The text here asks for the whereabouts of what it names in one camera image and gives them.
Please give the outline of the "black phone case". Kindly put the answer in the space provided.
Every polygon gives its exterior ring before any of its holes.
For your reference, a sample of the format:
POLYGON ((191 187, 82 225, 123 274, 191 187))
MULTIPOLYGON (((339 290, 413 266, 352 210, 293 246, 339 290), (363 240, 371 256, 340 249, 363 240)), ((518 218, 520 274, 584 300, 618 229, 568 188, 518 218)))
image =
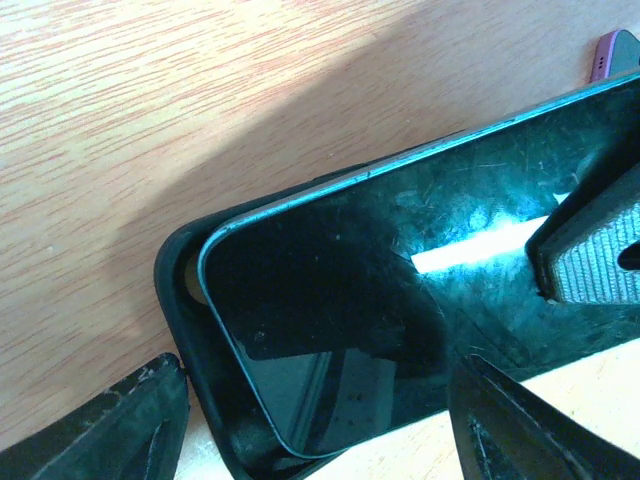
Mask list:
MULTIPOLYGON (((637 72, 630 72, 591 84, 567 95, 629 75, 637 75, 639 78, 637 72)), ((562 97, 494 124, 547 105, 562 97)), ((288 451, 268 425, 266 415, 261 410, 256 395, 250 388, 239 361, 224 336, 202 289, 198 274, 199 258, 211 234, 226 221, 281 200, 288 195, 300 193, 305 189, 318 186, 322 182, 332 181, 343 175, 359 171, 367 165, 402 152, 434 142, 441 142, 463 133, 476 132, 494 124, 477 130, 462 131, 378 160, 355 165, 282 192, 205 216, 179 228, 163 244, 155 265, 157 295, 221 456, 233 477, 237 479, 302 479, 349 448, 420 420, 357 443, 329 456, 306 458, 288 451)), ((639 167, 639 146, 632 164, 615 177, 598 180, 595 185, 586 190, 583 199, 576 200, 571 205, 571 209, 576 210, 579 206, 589 202, 635 165, 639 167)), ((446 406, 442 411, 449 413, 449 384, 453 363, 458 356, 469 355, 478 354, 459 351, 454 353, 451 358, 446 406)))

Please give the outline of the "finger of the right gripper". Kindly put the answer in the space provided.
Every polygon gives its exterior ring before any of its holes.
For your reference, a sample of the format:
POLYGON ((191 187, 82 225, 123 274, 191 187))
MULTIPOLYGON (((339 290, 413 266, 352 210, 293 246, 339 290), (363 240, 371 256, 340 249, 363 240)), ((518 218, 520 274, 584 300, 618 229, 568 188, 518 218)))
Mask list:
POLYGON ((570 195, 527 242, 540 295, 583 305, 639 303, 639 167, 589 202, 570 195))

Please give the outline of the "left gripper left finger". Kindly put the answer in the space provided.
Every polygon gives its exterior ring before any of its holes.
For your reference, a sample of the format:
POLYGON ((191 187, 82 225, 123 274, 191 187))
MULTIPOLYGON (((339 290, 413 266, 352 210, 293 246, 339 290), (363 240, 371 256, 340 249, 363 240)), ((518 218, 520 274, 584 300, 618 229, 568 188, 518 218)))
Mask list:
POLYGON ((164 353, 1 452, 3 479, 172 479, 189 417, 187 380, 164 353))

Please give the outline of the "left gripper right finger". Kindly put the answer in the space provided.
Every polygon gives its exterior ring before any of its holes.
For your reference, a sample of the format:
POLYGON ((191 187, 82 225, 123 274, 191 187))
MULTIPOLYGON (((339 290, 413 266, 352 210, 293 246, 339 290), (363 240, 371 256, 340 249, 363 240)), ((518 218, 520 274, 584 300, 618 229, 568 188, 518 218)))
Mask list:
POLYGON ((458 356, 449 414, 465 479, 637 479, 639 459, 479 355, 458 356))

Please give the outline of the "dark green phone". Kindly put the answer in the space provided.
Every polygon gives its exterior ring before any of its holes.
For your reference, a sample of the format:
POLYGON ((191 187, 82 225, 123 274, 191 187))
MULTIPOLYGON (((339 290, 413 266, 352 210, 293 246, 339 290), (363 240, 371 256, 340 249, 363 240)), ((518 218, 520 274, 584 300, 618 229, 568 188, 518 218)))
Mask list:
POLYGON ((639 335, 553 305, 524 246, 639 146, 639 78, 590 86, 238 215, 198 274, 268 425, 320 458, 446 406, 451 358, 524 380, 639 335))

